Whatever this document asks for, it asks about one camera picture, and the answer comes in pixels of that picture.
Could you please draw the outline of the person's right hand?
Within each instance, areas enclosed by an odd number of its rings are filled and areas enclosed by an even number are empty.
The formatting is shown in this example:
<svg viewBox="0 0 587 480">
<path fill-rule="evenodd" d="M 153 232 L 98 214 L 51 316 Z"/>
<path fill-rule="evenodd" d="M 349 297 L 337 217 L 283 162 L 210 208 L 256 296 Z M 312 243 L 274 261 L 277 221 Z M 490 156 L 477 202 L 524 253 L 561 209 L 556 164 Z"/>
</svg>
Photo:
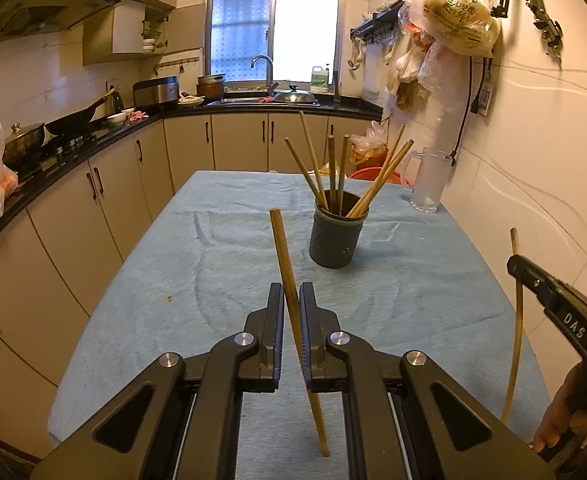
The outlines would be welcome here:
<svg viewBox="0 0 587 480">
<path fill-rule="evenodd" d="M 533 437 L 531 448 L 534 453 L 555 448 L 567 431 L 587 436 L 587 378 L 583 368 L 583 362 L 571 368 L 548 405 Z"/>
</svg>

